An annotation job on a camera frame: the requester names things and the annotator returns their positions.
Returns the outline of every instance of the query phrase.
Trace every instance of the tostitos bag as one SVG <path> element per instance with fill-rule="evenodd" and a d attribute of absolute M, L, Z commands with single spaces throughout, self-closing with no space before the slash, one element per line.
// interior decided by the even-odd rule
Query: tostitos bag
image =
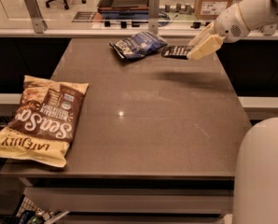
<path fill-rule="evenodd" d="M 26 76 L 20 107 L 0 131 L 0 158 L 64 167 L 88 86 Z"/>

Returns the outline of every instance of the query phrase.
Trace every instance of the cardboard box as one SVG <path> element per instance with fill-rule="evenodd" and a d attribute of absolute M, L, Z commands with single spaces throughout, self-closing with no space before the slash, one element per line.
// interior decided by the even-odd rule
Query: cardboard box
<path fill-rule="evenodd" d="M 195 0 L 195 16 L 201 20 L 215 20 L 223 10 L 232 5 L 232 1 L 233 0 Z"/>

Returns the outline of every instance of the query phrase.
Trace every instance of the table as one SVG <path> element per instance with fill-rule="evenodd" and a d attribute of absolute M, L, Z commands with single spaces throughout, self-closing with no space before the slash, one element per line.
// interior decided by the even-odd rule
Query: table
<path fill-rule="evenodd" d="M 204 196 L 220 194 L 217 198 L 222 199 L 217 203 L 231 208 L 236 157 L 251 125 L 217 56 L 193 62 L 163 58 L 159 52 L 137 61 L 122 61 L 108 44 L 118 40 L 115 36 L 73 38 L 53 74 L 52 79 L 57 81 L 90 84 L 66 155 L 67 165 L 56 170 L 31 161 L 8 161 L 2 175 L 18 177 L 29 186 L 35 185 L 33 180 L 48 182 L 44 188 L 35 185 L 26 191 L 43 205 L 47 202 L 44 193 L 50 200 L 62 195 L 64 199 L 50 203 L 54 207 L 69 208 L 64 203 L 92 195 L 95 199 L 99 195 L 113 198 L 114 193 L 134 195 L 137 202 L 146 203 L 148 195 L 155 194 L 151 190 L 160 187 L 157 199 L 165 195 L 172 199 L 157 202 L 159 208 L 148 210 L 167 212 L 173 208 L 162 205 L 181 197 L 195 196 L 195 204 L 209 203 Z M 169 45 L 188 43 L 180 38 L 167 41 Z M 96 180 L 98 193 L 93 194 L 93 189 L 86 188 L 96 191 L 97 186 L 90 185 Z M 123 194 L 121 187 L 128 190 Z M 65 197 L 72 188 L 76 188 L 76 199 Z M 142 211 L 135 210 L 139 203 L 122 203 L 121 209 L 116 203 L 100 209 L 92 207 L 91 211 Z M 200 207 L 197 213 L 211 210 L 211 214 L 220 214 L 222 207 L 218 208 L 201 211 Z M 85 211 L 84 206 L 76 209 Z M 172 210 L 182 212 L 184 206 Z"/>

